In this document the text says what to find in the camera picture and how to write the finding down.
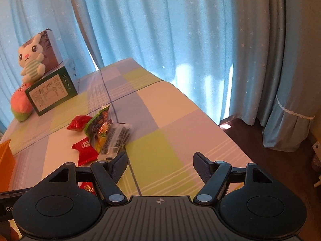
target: tablecloth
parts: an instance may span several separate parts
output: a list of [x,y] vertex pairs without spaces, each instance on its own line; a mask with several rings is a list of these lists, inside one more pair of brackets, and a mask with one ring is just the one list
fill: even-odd
[[203,186],[193,169],[196,151],[234,167],[251,162],[183,93],[130,58],[81,78],[79,95],[46,114],[10,124],[1,140],[11,139],[17,161],[10,189],[32,187],[63,163],[77,163],[78,152],[71,146],[85,135],[64,128],[76,115],[93,116],[109,103],[114,122],[133,125],[126,145],[128,168],[118,183],[128,198],[193,197]]

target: red candy wrapper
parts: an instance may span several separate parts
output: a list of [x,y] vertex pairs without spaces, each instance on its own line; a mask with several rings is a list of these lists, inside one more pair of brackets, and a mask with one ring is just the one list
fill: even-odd
[[73,144],[72,149],[79,151],[78,166],[94,161],[98,157],[97,151],[89,144],[88,138]]
[[82,131],[91,119],[90,116],[76,116],[66,129]]
[[92,182],[82,182],[80,185],[80,188],[87,190],[90,193],[93,193],[94,195],[96,195],[95,193],[95,189],[94,189],[94,185],[92,184]]

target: wooden floor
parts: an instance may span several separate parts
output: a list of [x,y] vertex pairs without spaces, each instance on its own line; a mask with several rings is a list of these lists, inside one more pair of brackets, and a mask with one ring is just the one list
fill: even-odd
[[320,173],[311,168],[314,155],[312,144],[306,139],[295,152],[264,148],[262,129],[258,120],[253,126],[249,126],[242,120],[235,119],[232,127],[225,132],[254,163],[303,200],[308,217],[299,237],[304,241],[321,241],[321,186],[313,187]]

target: bunny ear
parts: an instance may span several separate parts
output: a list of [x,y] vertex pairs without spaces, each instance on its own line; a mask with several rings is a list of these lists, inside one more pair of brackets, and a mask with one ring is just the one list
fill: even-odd
[[33,43],[39,43],[41,39],[41,35],[38,33],[33,38]]
[[23,46],[20,46],[19,49],[18,49],[18,53],[21,54],[22,51],[23,51],[24,47]]

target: bunny face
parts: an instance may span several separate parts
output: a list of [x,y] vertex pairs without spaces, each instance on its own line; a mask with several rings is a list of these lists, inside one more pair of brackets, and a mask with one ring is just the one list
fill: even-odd
[[18,49],[18,63],[21,67],[25,67],[27,63],[36,60],[39,54],[43,53],[43,48],[39,44],[41,35],[37,34],[31,44],[28,44],[26,47],[21,46]]

